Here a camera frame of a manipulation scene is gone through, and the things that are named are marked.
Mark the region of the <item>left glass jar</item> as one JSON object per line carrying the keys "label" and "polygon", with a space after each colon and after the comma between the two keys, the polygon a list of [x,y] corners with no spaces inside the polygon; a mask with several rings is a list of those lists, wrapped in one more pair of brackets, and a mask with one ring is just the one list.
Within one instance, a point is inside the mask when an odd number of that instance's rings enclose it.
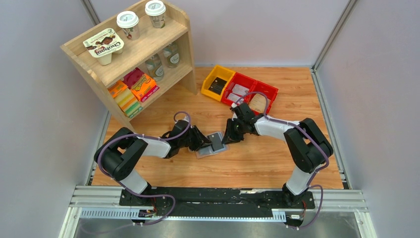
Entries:
{"label": "left glass jar", "polygon": [[153,55],[145,61],[146,67],[149,72],[149,76],[152,77],[156,82],[159,82],[164,77],[164,68],[158,54]]}

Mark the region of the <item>colourful sponge stack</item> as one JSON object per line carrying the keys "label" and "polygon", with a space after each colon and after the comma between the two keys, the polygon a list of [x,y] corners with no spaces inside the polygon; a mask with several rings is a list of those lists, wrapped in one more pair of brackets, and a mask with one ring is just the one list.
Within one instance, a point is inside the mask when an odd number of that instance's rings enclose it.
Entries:
{"label": "colourful sponge stack", "polygon": [[137,98],[121,80],[109,87],[108,92],[128,118],[133,118],[142,109]]}

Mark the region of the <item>magenta snack box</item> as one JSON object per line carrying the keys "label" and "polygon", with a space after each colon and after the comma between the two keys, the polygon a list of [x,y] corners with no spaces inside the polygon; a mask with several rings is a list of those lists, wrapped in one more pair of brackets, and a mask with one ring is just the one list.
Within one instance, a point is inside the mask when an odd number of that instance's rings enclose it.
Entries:
{"label": "magenta snack box", "polygon": [[[138,79],[143,75],[146,74],[143,71],[141,71],[139,68],[135,68],[133,71],[131,71],[130,73],[128,73],[127,75],[125,75],[123,77],[123,83],[126,84],[128,86],[128,88],[130,89],[131,86],[136,83],[138,81]],[[159,90],[159,86],[157,86],[157,88],[155,89],[154,93],[157,92]]]}

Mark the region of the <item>black cards in bin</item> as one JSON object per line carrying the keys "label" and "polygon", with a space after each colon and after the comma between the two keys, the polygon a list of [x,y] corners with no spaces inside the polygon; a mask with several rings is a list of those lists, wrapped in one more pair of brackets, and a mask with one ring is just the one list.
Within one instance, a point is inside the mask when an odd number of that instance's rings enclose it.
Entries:
{"label": "black cards in bin", "polygon": [[226,80],[216,77],[214,81],[211,83],[211,85],[209,86],[209,90],[217,95],[221,95],[226,83],[227,83]]}

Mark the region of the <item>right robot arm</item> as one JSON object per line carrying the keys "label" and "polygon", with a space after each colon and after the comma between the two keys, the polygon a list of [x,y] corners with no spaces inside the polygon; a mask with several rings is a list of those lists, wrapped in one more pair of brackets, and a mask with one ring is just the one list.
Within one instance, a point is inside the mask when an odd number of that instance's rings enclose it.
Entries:
{"label": "right robot arm", "polygon": [[302,202],[315,174],[328,166],[333,155],[330,142],[313,119],[288,121],[260,113],[256,115],[246,103],[231,105],[233,116],[227,119],[223,144],[238,143],[245,134],[270,136],[284,141],[295,163],[291,177],[283,186],[282,200],[288,207]]}

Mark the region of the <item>Chobani yogurt cup pack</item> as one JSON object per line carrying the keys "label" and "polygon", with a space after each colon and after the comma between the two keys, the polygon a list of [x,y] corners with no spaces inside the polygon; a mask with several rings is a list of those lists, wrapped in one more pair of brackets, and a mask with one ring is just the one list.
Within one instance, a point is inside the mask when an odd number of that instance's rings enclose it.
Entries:
{"label": "Chobani yogurt cup pack", "polygon": [[83,41],[84,47],[100,65],[108,65],[112,54],[123,52],[124,42],[112,28],[107,28]]}

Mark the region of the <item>red plastic bin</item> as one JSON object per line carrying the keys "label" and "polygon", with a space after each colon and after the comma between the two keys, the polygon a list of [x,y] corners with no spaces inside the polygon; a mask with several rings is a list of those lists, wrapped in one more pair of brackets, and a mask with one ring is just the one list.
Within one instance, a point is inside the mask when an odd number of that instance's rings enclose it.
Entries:
{"label": "red plastic bin", "polygon": [[268,84],[266,84],[264,82],[257,81],[256,82],[256,85],[251,89],[251,92],[252,92],[252,94],[250,94],[250,95],[247,96],[247,104],[249,105],[249,101],[252,99],[253,95],[255,94],[253,92],[261,92],[267,98],[269,98],[271,100],[271,103],[270,103],[269,108],[268,108],[268,113],[269,113],[269,111],[270,111],[270,109],[272,107],[272,104],[273,104],[273,102],[275,101],[275,99],[277,97],[278,89],[275,88],[275,87],[273,87],[273,86],[271,86],[271,85],[268,85]]}
{"label": "red plastic bin", "polygon": [[232,79],[223,90],[221,102],[231,105],[236,102],[240,97],[251,92],[255,88],[257,81],[241,73],[235,73]]}

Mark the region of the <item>left paper coffee cup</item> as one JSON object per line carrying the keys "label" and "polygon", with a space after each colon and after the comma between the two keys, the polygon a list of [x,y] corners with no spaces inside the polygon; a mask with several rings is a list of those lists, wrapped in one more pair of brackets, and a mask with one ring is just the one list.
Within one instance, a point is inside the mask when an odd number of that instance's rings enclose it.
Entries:
{"label": "left paper coffee cup", "polygon": [[120,27],[129,40],[140,38],[139,17],[133,11],[123,11],[117,15],[117,26]]}

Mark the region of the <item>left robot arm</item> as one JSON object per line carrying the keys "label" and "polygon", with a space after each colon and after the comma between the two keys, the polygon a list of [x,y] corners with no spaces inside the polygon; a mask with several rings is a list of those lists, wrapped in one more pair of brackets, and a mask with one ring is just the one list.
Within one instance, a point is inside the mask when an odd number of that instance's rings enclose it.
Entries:
{"label": "left robot arm", "polygon": [[211,145],[195,125],[181,119],[159,138],[135,134],[123,127],[96,151],[94,161],[102,173],[124,186],[132,193],[132,199],[144,206],[150,202],[152,193],[150,184],[135,170],[142,156],[169,159],[181,148],[198,151]]}

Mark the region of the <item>paper coffee cup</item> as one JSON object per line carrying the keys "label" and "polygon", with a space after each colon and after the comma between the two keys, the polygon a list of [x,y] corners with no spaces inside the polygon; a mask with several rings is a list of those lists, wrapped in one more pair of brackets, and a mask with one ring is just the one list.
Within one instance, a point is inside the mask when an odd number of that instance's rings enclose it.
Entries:
{"label": "paper coffee cup", "polygon": [[117,15],[117,26],[120,27],[129,40],[140,38],[139,17],[133,11],[123,11]]}
{"label": "paper coffee cup", "polygon": [[166,6],[161,0],[150,0],[145,5],[145,13],[149,16],[154,28],[165,26]]}

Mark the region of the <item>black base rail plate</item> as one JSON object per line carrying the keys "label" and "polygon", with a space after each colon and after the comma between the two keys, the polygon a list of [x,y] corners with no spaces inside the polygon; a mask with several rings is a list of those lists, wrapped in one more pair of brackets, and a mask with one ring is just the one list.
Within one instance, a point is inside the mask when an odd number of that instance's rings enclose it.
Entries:
{"label": "black base rail plate", "polygon": [[121,192],[121,206],[156,207],[159,216],[172,208],[171,216],[219,218],[268,218],[273,209],[314,209],[313,194],[307,191],[293,204],[281,190],[203,187],[152,187],[147,195],[172,195],[171,198],[140,198],[126,190]]}

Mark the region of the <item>beige card holder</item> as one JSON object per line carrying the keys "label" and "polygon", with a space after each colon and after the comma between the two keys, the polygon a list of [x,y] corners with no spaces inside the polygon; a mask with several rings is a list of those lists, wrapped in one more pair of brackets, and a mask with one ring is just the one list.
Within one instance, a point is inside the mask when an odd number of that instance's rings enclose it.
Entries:
{"label": "beige card holder", "polygon": [[216,155],[216,154],[219,154],[219,153],[213,153],[212,150],[211,150],[211,146],[208,146],[206,148],[202,148],[202,149],[198,150],[196,152],[196,157],[197,157],[197,159],[201,159],[201,158],[208,157],[208,156],[213,156],[213,155]]}

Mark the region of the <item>glass jar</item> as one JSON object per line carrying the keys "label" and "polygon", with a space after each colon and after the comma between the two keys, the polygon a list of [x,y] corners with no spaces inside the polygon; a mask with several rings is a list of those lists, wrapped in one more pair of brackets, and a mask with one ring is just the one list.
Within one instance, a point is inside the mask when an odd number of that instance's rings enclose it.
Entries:
{"label": "glass jar", "polygon": [[176,68],[179,65],[180,56],[178,51],[178,45],[176,42],[172,42],[163,49],[163,55],[166,59],[167,66],[170,68]]}
{"label": "glass jar", "polygon": [[149,72],[149,76],[152,77],[156,82],[159,82],[164,77],[164,68],[158,54],[153,55],[145,61],[146,67]]}

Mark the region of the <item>dark grey credit card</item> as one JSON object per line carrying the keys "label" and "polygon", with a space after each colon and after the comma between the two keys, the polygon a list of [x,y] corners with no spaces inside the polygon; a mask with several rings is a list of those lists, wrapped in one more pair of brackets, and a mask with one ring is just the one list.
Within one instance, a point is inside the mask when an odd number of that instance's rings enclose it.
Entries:
{"label": "dark grey credit card", "polygon": [[218,131],[207,136],[211,141],[211,150],[213,153],[220,153],[228,149],[227,145],[222,143],[223,134]]}

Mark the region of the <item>wooden shelf unit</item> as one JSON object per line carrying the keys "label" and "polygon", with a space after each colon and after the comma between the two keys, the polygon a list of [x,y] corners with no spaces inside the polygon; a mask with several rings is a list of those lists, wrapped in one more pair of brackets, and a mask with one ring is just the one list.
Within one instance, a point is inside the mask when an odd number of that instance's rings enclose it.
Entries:
{"label": "wooden shelf unit", "polygon": [[[144,70],[145,61],[155,54],[161,55],[163,48],[170,43],[176,42],[178,45],[180,64],[176,68],[164,68],[164,78],[158,82],[159,90],[142,104],[142,109],[145,110],[178,82],[193,94],[198,92],[189,16],[184,10],[165,0],[166,23],[163,28],[157,29],[151,25],[145,13],[146,3],[145,0],[141,0],[128,7],[128,10],[135,12],[140,18],[141,35],[138,40],[128,40],[116,24],[117,17],[113,16],[61,45],[61,49],[110,114],[123,127],[132,131],[135,128],[131,124],[131,118],[122,112],[107,89],[135,68]],[[110,64],[102,66],[88,53],[83,41],[107,28],[117,32],[124,41],[124,47],[122,54],[114,55]]]}

